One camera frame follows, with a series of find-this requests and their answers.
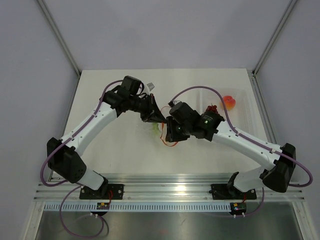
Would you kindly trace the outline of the clear zip top bag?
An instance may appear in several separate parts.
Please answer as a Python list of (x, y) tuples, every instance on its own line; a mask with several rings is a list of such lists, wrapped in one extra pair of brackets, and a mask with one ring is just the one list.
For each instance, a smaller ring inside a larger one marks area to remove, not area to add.
[(160, 142), (162, 144), (164, 144), (166, 147), (175, 147), (178, 142), (168, 142), (166, 141), (166, 133), (167, 133), (167, 125), (165, 123), (159, 123), (161, 124), (161, 134), (160, 136), (155, 136), (152, 131), (151, 131), (151, 125), (152, 123), (150, 124), (150, 128), (149, 128), (149, 131), (150, 131), (150, 135), (157, 141), (157, 142)]

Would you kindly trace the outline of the red grape bunch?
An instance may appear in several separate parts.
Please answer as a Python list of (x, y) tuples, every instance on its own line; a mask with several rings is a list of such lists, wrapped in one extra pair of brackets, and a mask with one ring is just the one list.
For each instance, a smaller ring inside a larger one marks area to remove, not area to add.
[(217, 109), (217, 105), (209, 105), (207, 108), (206, 108), (206, 111), (209, 111), (209, 112), (213, 112), (215, 114), (218, 114), (218, 109)]

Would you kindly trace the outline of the peach fruit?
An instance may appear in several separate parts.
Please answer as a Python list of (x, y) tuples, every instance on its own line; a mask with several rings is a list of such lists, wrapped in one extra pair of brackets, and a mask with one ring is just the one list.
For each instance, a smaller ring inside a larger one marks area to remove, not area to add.
[(225, 95), (222, 99), (227, 111), (232, 110), (236, 106), (236, 100), (231, 95)]

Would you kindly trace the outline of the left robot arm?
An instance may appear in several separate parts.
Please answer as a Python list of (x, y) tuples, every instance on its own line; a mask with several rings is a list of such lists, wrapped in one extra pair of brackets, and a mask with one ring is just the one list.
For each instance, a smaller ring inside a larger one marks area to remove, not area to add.
[(81, 156), (108, 124), (127, 111), (139, 113), (145, 123), (165, 123), (152, 94), (154, 87), (153, 83), (144, 84), (129, 75), (108, 84), (91, 114), (71, 132), (47, 142), (43, 165), (63, 177), (64, 182), (87, 187), (95, 198), (103, 199), (108, 194), (109, 181), (89, 169)]

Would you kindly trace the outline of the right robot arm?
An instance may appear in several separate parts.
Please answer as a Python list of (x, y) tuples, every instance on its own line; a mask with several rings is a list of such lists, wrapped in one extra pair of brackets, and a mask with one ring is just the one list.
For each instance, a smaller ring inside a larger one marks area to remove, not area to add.
[(254, 160), (259, 167), (247, 172), (234, 172), (227, 184), (220, 188), (221, 199), (240, 199), (245, 193), (267, 187), (278, 193), (288, 189), (293, 171), (296, 149), (286, 143), (283, 146), (247, 136), (221, 116), (216, 106), (209, 106), (199, 114), (187, 103), (172, 106), (166, 118), (167, 142), (182, 142), (190, 137), (205, 139), (230, 147)]

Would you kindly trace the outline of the white plastic basket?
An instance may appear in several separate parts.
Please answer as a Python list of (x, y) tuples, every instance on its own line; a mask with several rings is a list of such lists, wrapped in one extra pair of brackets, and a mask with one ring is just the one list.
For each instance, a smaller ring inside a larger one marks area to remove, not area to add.
[[(226, 87), (220, 87), (216, 90), (223, 98), (232, 125), (251, 135), (256, 133), (258, 129), (254, 107), (247, 92), (243, 89)], [(199, 107), (197, 110), (200, 113), (203, 113), (209, 106), (216, 106), (217, 112), (224, 118), (226, 117), (223, 103), (213, 91), (200, 89), (198, 103)]]

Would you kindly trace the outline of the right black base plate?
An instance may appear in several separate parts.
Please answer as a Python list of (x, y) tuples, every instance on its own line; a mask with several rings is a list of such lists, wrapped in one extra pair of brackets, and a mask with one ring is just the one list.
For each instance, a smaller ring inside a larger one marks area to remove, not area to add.
[(214, 183), (210, 185), (209, 193), (213, 200), (256, 200), (256, 190), (242, 192), (235, 187), (228, 187), (226, 183)]

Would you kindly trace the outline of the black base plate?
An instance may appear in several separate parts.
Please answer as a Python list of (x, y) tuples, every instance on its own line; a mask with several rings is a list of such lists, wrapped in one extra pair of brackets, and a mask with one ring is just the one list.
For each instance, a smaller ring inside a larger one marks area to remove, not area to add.
[(80, 190), (80, 200), (122, 200), (124, 195), (123, 184), (103, 184), (98, 190), (84, 186)]
[(214, 183), (210, 185), (209, 193), (213, 200), (256, 200), (256, 190), (242, 192), (235, 187), (228, 187), (226, 183)]

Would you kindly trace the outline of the aluminium mounting rail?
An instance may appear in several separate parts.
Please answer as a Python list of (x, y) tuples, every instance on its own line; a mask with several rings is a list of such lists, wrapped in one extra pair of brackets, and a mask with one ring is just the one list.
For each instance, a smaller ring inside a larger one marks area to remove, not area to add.
[[(123, 184), (123, 202), (213, 202), (211, 184), (227, 183), (230, 173), (211, 174), (102, 174), (111, 184)], [(34, 201), (61, 201), (77, 187), (63, 183), (55, 187), (36, 187)], [(289, 187), (286, 193), (264, 188), (266, 202), (305, 202), (301, 188)]]

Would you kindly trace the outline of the left aluminium frame post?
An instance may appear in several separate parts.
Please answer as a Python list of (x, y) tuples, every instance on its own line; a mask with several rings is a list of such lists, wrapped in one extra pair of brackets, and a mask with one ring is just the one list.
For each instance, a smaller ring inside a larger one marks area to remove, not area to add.
[(63, 54), (65, 55), (66, 59), (68, 60), (71, 68), (73, 69), (75, 75), (78, 79), (80, 79), (82, 70), (78, 66), (73, 54), (71, 53), (47, 3), (45, 0), (35, 0), (35, 3), (39, 7), (41, 14), (44, 17), (44, 20), (47, 22), (50, 30), (52, 31), (56, 41), (58, 42), (60, 49), (62, 50)]

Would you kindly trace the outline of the aluminium frame post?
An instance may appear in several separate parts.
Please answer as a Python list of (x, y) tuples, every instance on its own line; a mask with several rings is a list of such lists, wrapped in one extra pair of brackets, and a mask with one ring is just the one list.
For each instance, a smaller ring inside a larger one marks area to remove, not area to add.
[(288, 23), (291, 15), (293, 14), (295, 8), (297, 7), (299, 0), (290, 0), (282, 13), (279, 21), (277, 22), (275, 29), (273, 30), (265, 48), (263, 49), (257, 63), (255, 64), (254, 68), (252, 69), (252, 75), (256, 77), (261, 70), (263, 64), (267, 60), (268, 56), (270, 55), (274, 45), (276, 44), (278, 38), (280, 37), (282, 31), (284, 30), (286, 24)]
[(35, 3), (39, 7), (41, 14), (44, 17), (44, 20), (47, 22), (50, 30), (52, 31), (56, 41), (58, 42), (60, 49), (62, 50), (63, 54), (65, 55), (66, 59), (68, 60), (71, 68), (73, 69), (75, 75), (78, 79), (80, 79), (82, 70), (78, 66), (73, 54), (71, 53), (47, 3), (45, 0), (35, 0)]

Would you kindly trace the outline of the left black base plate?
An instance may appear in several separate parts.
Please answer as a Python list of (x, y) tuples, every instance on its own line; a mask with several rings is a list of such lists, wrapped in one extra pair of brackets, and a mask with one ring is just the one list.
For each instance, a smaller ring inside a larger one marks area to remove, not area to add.
[(103, 184), (98, 190), (84, 186), (80, 190), (80, 200), (122, 200), (124, 195), (123, 184)]

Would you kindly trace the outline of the right aluminium frame post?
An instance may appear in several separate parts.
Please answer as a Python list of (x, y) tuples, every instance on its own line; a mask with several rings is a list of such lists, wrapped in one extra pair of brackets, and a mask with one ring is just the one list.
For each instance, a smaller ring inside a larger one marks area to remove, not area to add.
[(265, 48), (263, 49), (257, 63), (255, 64), (254, 68), (252, 69), (252, 75), (256, 77), (261, 70), (263, 64), (267, 60), (268, 56), (270, 55), (274, 45), (276, 44), (278, 38), (280, 37), (282, 31), (284, 30), (286, 24), (288, 23), (291, 15), (293, 14), (295, 8), (297, 7), (299, 0), (290, 0), (282, 13), (279, 21), (277, 22), (275, 29), (273, 30)]

